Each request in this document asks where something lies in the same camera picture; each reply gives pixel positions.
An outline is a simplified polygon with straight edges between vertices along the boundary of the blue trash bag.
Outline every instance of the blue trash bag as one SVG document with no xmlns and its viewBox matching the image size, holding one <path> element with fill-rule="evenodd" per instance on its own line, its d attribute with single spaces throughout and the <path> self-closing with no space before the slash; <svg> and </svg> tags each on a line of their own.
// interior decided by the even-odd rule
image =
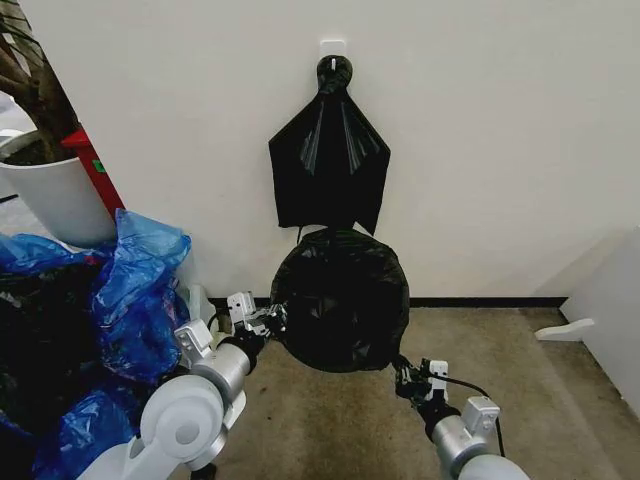
<svg viewBox="0 0 640 480">
<path fill-rule="evenodd" d="M 139 433 L 140 415 L 151 390 L 114 376 L 100 382 L 41 440 L 32 467 L 34 478 L 75 479 L 102 452 L 128 443 Z"/>
<path fill-rule="evenodd" d="M 71 252 L 54 240 L 19 233 L 8 237 L 0 233 L 0 271 L 32 275 L 77 263 L 99 265 L 111 257 L 113 245 L 101 249 Z"/>
<path fill-rule="evenodd" d="M 91 304 L 102 362 L 122 377 L 155 384 L 180 359 L 173 331 L 189 314 L 175 294 L 173 275 L 191 239 L 126 210 L 117 211 L 116 227 L 116 249 Z"/>
</svg>

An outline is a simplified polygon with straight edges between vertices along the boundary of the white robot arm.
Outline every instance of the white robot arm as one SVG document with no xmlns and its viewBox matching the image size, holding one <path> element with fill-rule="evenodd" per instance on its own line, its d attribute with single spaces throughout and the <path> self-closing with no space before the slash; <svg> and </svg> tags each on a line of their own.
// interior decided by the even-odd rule
<svg viewBox="0 0 640 480">
<path fill-rule="evenodd" d="M 154 392 L 142 413 L 140 437 L 102 453 L 82 480 L 166 479 L 179 465 L 200 471 L 217 457 L 227 433 L 246 405 L 244 377 L 271 332 L 286 329 L 282 306 L 258 310 L 250 293 L 227 299 L 235 335 L 211 348 L 202 320 L 175 331 L 189 374 Z M 447 405 L 447 363 L 413 367 L 399 357 L 396 393 L 411 400 L 436 446 L 445 480 L 529 480 L 513 462 L 489 453 L 500 408 L 487 397 L 471 397 L 462 414 Z"/>
<path fill-rule="evenodd" d="M 156 390 L 142 413 L 140 437 L 103 452 L 82 480 L 165 479 L 179 464 L 192 471 L 209 465 L 246 405 L 244 377 L 251 373 L 270 334 L 263 322 L 283 329 L 284 310 L 257 310 L 250 293 L 228 299 L 235 335 L 217 348 L 200 319 L 175 331 L 189 374 Z"/>
<path fill-rule="evenodd" d="M 444 480 L 530 480 L 511 460 L 490 453 L 498 405 L 487 396 L 470 397 L 461 414 L 447 404 L 447 382 L 452 381 L 447 362 L 423 360 L 416 368 L 399 356 L 394 367 L 396 394 L 409 399 L 425 421 Z"/>
</svg>

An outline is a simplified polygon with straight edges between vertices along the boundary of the black cable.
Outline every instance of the black cable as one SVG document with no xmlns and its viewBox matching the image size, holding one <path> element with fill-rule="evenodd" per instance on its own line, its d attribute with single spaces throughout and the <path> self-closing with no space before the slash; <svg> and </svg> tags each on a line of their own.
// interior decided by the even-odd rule
<svg viewBox="0 0 640 480">
<path fill-rule="evenodd" d="M 214 321 L 216 318 L 218 318 L 218 314 L 219 314 L 221 311 L 228 312 L 229 310 L 228 310 L 227 308 L 223 308 L 223 307 L 216 309 L 216 313 L 214 313 L 214 314 L 213 314 L 213 316 L 209 319 L 209 322 L 207 322 L 207 328 L 208 328 L 209 330 L 211 330 L 211 325 L 213 325 L 213 321 Z"/>
<path fill-rule="evenodd" d="M 456 380 L 455 378 L 441 377 L 440 375 L 436 375 L 433 373 L 429 374 L 429 376 L 436 378 L 438 380 L 442 380 L 445 382 L 454 383 L 456 385 L 470 388 L 471 390 L 475 390 L 476 392 L 478 392 L 480 395 L 484 397 L 491 398 L 491 396 L 486 392 L 486 390 L 483 390 L 482 388 L 478 387 L 477 385 L 474 385 L 473 383 L 465 382 L 464 380 Z M 502 428 L 500 428 L 499 418 L 496 418 L 496 434 L 498 435 L 498 447 L 500 448 L 500 456 L 506 458 L 507 455 L 504 453 L 504 442 L 502 441 Z"/>
<path fill-rule="evenodd" d="M 213 321 L 218 318 L 218 312 L 214 313 L 209 319 L 209 323 L 207 323 L 207 328 L 211 330 L 211 325 L 213 325 Z"/>
</svg>

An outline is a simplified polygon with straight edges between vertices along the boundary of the baseboard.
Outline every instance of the baseboard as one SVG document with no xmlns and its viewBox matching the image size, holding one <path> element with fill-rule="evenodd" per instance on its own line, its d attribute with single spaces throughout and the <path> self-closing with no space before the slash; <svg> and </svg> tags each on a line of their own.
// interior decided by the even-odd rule
<svg viewBox="0 0 640 480">
<path fill-rule="evenodd" d="M 558 308 L 567 297 L 412 297 L 411 308 Z M 216 308 L 226 308 L 225 298 L 209 299 Z M 269 305 L 267 297 L 256 297 L 257 307 Z"/>
<path fill-rule="evenodd" d="M 7 195 L 6 197 L 0 198 L 0 204 L 4 202 L 8 202 L 9 200 L 13 200 L 14 198 L 18 198 L 18 194 L 14 193 L 13 195 Z"/>
</svg>

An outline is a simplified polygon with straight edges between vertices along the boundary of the black trash bag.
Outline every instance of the black trash bag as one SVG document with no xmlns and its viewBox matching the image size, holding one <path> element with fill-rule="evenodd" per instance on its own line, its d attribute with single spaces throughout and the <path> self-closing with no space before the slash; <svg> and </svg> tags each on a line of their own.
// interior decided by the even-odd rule
<svg viewBox="0 0 640 480">
<path fill-rule="evenodd" d="M 345 57 L 323 58 L 318 94 L 269 141 L 281 227 L 375 232 L 391 151 L 349 97 L 352 73 Z"/>
<path fill-rule="evenodd" d="M 52 428 L 100 365 L 89 316 L 100 265 L 0 273 L 0 411 L 23 431 Z"/>
<path fill-rule="evenodd" d="M 282 262 L 271 302 L 286 303 L 278 338 L 310 367 L 385 368 L 409 323 L 409 286 L 388 246 L 355 230 L 305 235 Z"/>
</svg>

